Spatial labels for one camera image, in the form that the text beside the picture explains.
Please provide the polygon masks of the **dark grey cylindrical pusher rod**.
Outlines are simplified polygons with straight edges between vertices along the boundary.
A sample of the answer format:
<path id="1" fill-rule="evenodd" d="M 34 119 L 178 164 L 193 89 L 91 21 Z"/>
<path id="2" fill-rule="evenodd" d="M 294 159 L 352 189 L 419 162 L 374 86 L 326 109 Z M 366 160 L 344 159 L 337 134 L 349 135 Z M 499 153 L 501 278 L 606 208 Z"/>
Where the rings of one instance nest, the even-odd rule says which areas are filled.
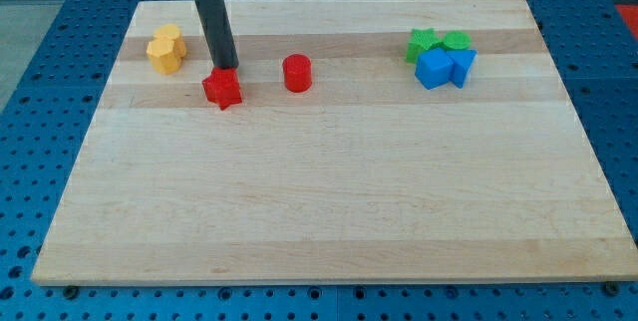
<path id="1" fill-rule="evenodd" d="M 239 65 L 224 0 L 194 0 L 213 66 L 235 69 Z"/>

